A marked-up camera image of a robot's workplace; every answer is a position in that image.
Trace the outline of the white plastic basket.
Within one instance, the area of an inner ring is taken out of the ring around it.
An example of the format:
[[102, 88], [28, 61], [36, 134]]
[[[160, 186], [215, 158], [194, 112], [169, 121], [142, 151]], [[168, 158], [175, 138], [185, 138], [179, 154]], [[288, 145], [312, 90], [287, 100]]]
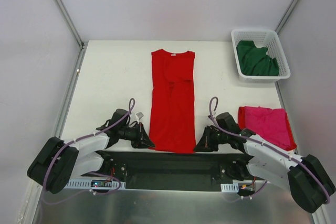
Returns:
[[275, 83], [291, 75], [278, 34], [268, 29], [231, 32], [238, 78], [246, 83]]

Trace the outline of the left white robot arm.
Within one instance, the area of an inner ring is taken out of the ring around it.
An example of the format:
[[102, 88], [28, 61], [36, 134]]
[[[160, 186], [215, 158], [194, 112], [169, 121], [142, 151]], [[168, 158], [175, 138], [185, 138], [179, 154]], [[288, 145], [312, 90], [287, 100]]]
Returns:
[[51, 137], [27, 170], [27, 176], [52, 194], [59, 193], [70, 179], [96, 172], [115, 175], [117, 168], [104, 150], [119, 140], [130, 141], [133, 148], [155, 148], [144, 126], [130, 122], [127, 110], [116, 109], [112, 118], [86, 137], [69, 143]]

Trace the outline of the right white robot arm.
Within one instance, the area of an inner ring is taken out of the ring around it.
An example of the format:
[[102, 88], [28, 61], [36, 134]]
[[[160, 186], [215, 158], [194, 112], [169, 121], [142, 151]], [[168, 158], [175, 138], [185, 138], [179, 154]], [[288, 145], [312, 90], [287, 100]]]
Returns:
[[242, 152], [244, 158], [225, 170], [228, 177], [240, 181], [250, 176], [266, 180], [289, 191], [297, 205], [309, 213], [330, 202], [335, 185], [315, 156], [291, 154], [254, 131], [241, 129], [227, 112], [211, 120], [213, 125], [205, 127], [194, 151], [215, 152], [220, 145], [228, 144]]

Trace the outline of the green t shirt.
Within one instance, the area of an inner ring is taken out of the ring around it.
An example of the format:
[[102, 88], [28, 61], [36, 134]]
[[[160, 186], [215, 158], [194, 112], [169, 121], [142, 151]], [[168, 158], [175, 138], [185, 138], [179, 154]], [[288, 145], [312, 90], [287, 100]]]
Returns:
[[242, 74], [246, 76], [278, 76], [278, 61], [268, 55], [267, 47], [256, 47], [251, 40], [241, 40], [236, 46]]

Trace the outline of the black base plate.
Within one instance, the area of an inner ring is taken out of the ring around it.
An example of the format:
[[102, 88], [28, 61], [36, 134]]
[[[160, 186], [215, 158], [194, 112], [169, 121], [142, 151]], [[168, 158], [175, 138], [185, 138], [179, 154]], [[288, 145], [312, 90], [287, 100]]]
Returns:
[[99, 151], [100, 168], [93, 172], [113, 175], [127, 189], [220, 191], [222, 184], [262, 179], [243, 168], [244, 154]]

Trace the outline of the aluminium rail frame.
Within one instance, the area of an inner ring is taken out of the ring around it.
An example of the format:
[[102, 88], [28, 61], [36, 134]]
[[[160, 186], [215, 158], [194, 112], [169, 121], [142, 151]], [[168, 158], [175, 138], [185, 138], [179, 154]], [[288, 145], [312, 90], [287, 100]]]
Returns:
[[[208, 120], [211, 97], [219, 98], [218, 110], [236, 115], [242, 105], [280, 107], [273, 84], [243, 84], [230, 42], [213, 41], [112, 41], [92, 40], [76, 69], [77, 53], [48, 76], [67, 88], [71, 75], [71, 105], [57, 126], [64, 138], [80, 137], [109, 118], [116, 108], [126, 108], [135, 98], [135, 111], [150, 121], [152, 106], [151, 53], [158, 49], [193, 51], [195, 127], [200, 137]], [[269, 184], [253, 199], [238, 200], [233, 194], [191, 191], [120, 190], [108, 196], [66, 189], [46, 194], [56, 205], [43, 205], [36, 223], [328, 223], [323, 209], [309, 214], [284, 190]]]

